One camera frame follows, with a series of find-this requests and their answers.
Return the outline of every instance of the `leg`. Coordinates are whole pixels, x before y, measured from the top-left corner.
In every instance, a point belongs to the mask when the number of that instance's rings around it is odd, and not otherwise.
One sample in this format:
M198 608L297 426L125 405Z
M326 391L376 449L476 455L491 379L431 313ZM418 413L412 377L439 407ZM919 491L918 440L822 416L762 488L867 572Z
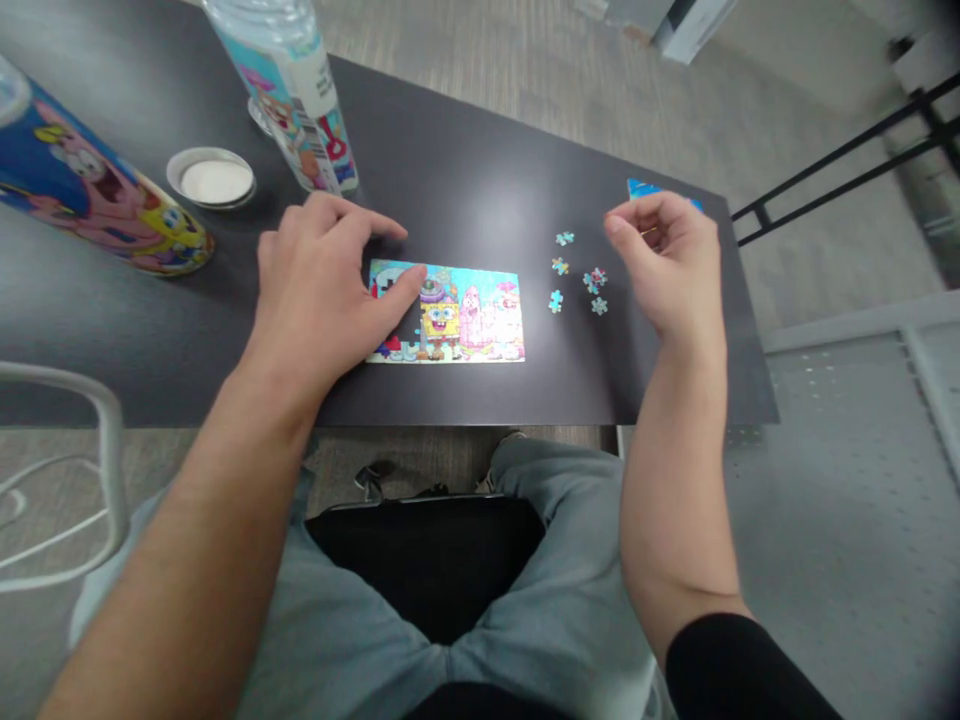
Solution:
M399 718L446 681L447 650L432 646L359 576L336 567L303 527L312 476L297 491L260 649L237 717ZM134 514L120 552L84 579L77 643L113 587L160 495Z
M512 440L494 454L500 492L547 527L510 591L451 648L454 680L489 682L574 717L638 718L654 659L620 573L623 464L594 450Z

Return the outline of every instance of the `dark table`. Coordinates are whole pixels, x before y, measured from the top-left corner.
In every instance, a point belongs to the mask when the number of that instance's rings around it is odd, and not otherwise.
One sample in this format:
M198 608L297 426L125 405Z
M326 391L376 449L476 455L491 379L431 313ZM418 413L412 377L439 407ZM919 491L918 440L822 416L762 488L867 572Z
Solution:
M133 427L199 425L250 331L259 233L300 203L273 141L203 13L171 0L7 0L0 48L149 177L167 159L217 145L254 168L254 203L198 211L218 240L211 263L174 280L142 275L82 241L8 210L0 217L0 358L107 384ZM730 349L730 421L777 410L726 201L658 173L429 90L331 59L360 170L355 200L410 231L370 256L515 272L526 361L361 365L330 394L320 425L607 425L634 422L658 341L603 235L627 178L703 203L720 225ZM576 242L560 248L557 233ZM558 278L552 257L570 262ZM607 270L610 311L590 312L581 277ZM563 312L547 308L560 288ZM85 402L0 387L0 424L89 425Z

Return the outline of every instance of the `metal railing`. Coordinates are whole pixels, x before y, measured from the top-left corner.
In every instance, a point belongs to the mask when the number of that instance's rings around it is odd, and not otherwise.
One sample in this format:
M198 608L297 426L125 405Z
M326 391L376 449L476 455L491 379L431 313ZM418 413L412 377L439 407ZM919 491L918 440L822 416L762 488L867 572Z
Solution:
M940 117L940 114L937 112L937 109L933 106L933 103L939 98L943 97L949 92L956 90L960 87L960 73L957 73L953 77L937 85L935 88L929 91L917 90L910 95L910 102L904 105L902 108L896 112L891 113L883 120L878 122L873 127L865 130L864 132L857 135L855 138L849 142L841 145L839 148L834 150L829 155L821 158L817 162L813 163L810 167L801 170L799 173L794 175L792 178L787 180L780 185L777 185L773 190L766 193L765 195L760 196L752 203L746 207L738 210L733 214L733 221L736 222L740 218L753 213L757 217L757 221L760 223L760 229L755 233L748 235L737 242L737 245L743 247L744 245L753 242L757 238L763 237L769 232L773 232L779 227L783 227L789 222L796 220L798 217L806 215L808 212L816 210L821 205L825 205L831 200L835 200L841 195L854 190L864 183L870 182L874 178L880 177L884 173L893 170L895 167L902 165L908 160L924 154L935 148L940 148L943 150L944 154L947 157L947 161L950 163L953 171L960 177L960 151L957 150L957 144L955 138L960 134L960 117L954 118L949 121L944 121ZM912 115L919 115L923 118L924 122L927 125L928 134L926 139L918 142L916 145L913 145L901 153L891 157L884 163L877 165L877 167L868 170L862 175L857 176L853 180L846 182L839 187L834 188L830 192L824 193L816 200L808 202L806 205L797 208L793 212L789 212L783 217L773 220L770 218L770 214L767 212L766 204L770 202L775 197L778 197L785 193L787 190L797 185L800 182L803 182L808 177L814 173L822 170L827 167L830 163L838 160L839 158L847 155L858 147L873 140L876 137L879 137L884 132L892 128L894 125L897 125L908 117Z

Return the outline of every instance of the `black chair seat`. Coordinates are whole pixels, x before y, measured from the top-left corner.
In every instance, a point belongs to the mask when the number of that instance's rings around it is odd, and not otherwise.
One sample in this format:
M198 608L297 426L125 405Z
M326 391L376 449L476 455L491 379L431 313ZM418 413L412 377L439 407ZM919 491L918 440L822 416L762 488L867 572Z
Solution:
M336 565L443 645L510 588L544 534L526 500L481 495L333 507L306 528Z

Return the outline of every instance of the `cartoon-printed canister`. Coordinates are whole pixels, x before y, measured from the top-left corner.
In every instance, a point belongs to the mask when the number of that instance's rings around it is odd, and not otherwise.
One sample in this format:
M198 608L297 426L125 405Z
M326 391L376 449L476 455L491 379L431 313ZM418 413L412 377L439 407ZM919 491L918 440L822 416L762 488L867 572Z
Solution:
M310 0L203 0L300 185L349 195L359 178Z
M2 56L0 202L151 275L193 272L213 253L195 218Z

